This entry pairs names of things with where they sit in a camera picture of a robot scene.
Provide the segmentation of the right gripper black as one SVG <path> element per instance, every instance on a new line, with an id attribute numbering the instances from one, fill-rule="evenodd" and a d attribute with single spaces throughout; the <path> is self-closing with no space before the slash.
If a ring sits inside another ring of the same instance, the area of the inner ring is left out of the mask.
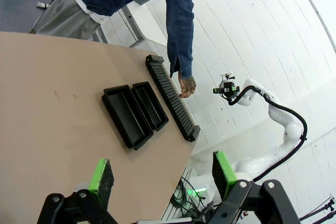
<path id="1" fill-rule="evenodd" d="M 219 88 L 213 89 L 214 94 L 222 94 L 226 99 L 232 100 L 240 93 L 240 87 L 230 80 L 223 80 Z"/>

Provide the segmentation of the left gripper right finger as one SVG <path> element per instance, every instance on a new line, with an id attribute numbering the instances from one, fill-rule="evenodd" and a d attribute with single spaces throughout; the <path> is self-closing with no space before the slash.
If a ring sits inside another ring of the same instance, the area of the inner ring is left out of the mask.
<path id="1" fill-rule="evenodd" d="M 238 179 L 222 151 L 213 153 L 212 176 L 222 202 L 208 223 L 236 223 L 244 211 L 254 212 L 260 223 L 300 223 L 279 181 Z"/>

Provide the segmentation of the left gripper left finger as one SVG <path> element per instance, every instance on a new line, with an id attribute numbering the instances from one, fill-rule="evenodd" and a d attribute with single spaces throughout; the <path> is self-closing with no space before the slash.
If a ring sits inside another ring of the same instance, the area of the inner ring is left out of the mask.
<path id="1" fill-rule="evenodd" d="M 87 189 L 74 191 L 65 197 L 53 193 L 46 197 L 38 223 L 116 223 L 108 213 L 108 203 L 114 184 L 110 161 L 99 160 Z"/>

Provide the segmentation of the person's left hand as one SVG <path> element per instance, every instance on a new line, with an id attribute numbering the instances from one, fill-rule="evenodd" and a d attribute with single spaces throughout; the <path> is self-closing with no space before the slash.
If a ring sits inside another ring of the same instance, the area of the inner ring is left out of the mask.
<path id="1" fill-rule="evenodd" d="M 185 99 L 189 98 L 192 94 L 194 94 L 196 89 L 196 82 L 193 76 L 188 78 L 183 78 L 181 73 L 178 73 L 179 84 L 181 86 L 181 94 L 179 95 L 180 98 Z"/>

